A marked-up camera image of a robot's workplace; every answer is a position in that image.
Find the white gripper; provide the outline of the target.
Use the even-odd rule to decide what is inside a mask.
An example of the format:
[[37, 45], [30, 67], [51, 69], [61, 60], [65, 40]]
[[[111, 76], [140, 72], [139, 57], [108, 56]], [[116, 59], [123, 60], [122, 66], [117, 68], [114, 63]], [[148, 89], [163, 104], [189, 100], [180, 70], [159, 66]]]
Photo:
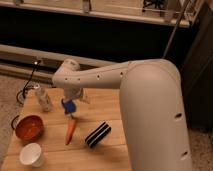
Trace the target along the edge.
[[64, 89], [64, 99], [61, 100], [62, 107], [64, 108], [64, 113], [66, 115], [74, 113], [76, 111], [76, 105], [72, 100], [79, 99], [83, 96], [82, 88], [65, 88]]

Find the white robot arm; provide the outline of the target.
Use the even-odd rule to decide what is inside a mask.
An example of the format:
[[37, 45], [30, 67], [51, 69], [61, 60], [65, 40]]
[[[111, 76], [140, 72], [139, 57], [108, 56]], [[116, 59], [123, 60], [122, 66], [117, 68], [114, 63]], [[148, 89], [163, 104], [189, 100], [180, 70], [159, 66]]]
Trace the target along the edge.
[[117, 89], [132, 171], [192, 171], [181, 77], [165, 59], [128, 61], [82, 71], [65, 60], [52, 77], [66, 100], [85, 88]]

